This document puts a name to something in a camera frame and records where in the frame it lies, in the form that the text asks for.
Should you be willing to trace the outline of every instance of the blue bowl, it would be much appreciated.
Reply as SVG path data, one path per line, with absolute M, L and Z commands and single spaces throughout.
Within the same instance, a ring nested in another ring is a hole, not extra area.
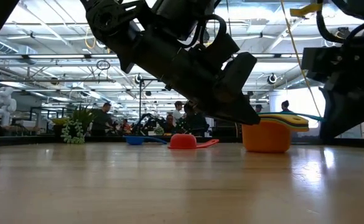
M 144 138 L 138 136 L 125 136 L 126 143 L 133 146 L 140 146 L 144 142 Z

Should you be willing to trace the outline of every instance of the orange bowl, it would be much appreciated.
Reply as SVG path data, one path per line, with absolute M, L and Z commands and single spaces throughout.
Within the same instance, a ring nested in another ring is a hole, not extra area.
M 291 145 L 291 131 L 283 124 L 262 120 L 242 127 L 243 144 L 248 152 L 283 153 Z

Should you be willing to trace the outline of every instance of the workstation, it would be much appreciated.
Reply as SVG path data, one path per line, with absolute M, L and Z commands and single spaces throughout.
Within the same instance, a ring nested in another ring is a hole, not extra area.
M 0 189 L 0 223 L 362 222 L 364 3 L 0 3 Z

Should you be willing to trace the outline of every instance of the wooden surface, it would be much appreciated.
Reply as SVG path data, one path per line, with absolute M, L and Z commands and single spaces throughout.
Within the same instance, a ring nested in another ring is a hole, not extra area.
M 0 223 L 364 223 L 364 149 L 0 147 Z

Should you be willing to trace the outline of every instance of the ceiling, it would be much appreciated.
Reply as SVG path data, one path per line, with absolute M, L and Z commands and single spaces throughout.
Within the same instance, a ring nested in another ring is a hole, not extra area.
M 152 6 L 155 0 L 146 2 Z M 303 7 L 310 1 L 285 0 L 284 2 L 300 54 L 304 47 L 332 45 L 321 38 L 313 16 L 298 19 L 289 15 L 290 8 Z M 258 57 L 258 63 L 245 83 L 244 91 L 253 90 L 256 97 L 262 99 L 267 91 L 293 88 L 302 83 L 278 0 L 222 1 L 215 14 L 224 18 L 228 24 L 228 31 L 240 47 L 240 52 L 248 51 Z M 344 15 L 332 4 L 324 7 L 324 16 L 327 28 L 331 32 L 336 32 L 338 27 L 348 27 L 352 30 L 363 22 Z M 208 22 L 207 30 L 211 38 L 217 29 L 216 22 Z M 0 86 L 12 85 L 17 89 L 40 90 L 31 91 L 31 94 L 42 98 L 45 101 L 44 106 L 63 107 L 69 102 L 100 104 L 111 101 L 114 110 L 121 114 L 120 116 L 135 118 L 139 108 L 139 87 L 134 79 L 137 74 L 143 78 L 154 78 L 138 66 L 135 66 L 129 74 L 125 74 L 119 69 L 116 57 L 107 57 L 108 51 L 100 43 L 95 42 L 90 32 L 85 10 L 79 0 L 20 1 L 0 31 L 0 44 L 5 46 L 0 48 L 0 80 L 7 81 L 0 82 Z M 16 54 L 43 56 L 26 63 L 11 59 L 14 55 L 9 55 L 9 51 L 4 52 L 4 48 L 13 49 L 16 51 L 13 53 Z M 49 56 L 52 54 L 71 56 L 55 58 Z M 87 60 L 83 56 L 87 54 L 102 54 L 102 56 L 97 55 L 96 58 Z M 110 63 L 109 70 L 101 71 L 97 68 L 97 63 L 102 60 Z M 275 85 L 267 84 L 267 77 L 271 74 L 279 77 Z M 54 83 L 55 85 L 47 81 L 53 78 L 65 81 Z M 145 82 L 144 88 L 145 91 L 151 91 L 151 96 L 146 94 L 142 96 L 145 103 L 143 108 L 147 109 L 147 112 L 165 113 L 173 109 L 172 104 L 175 100 L 184 99 L 174 91 L 162 91 L 164 84 L 161 82 L 153 81 L 150 84 L 149 82 Z M 76 86 L 85 90 L 71 91 Z M 253 102 L 255 103 L 266 104 L 266 101 Z

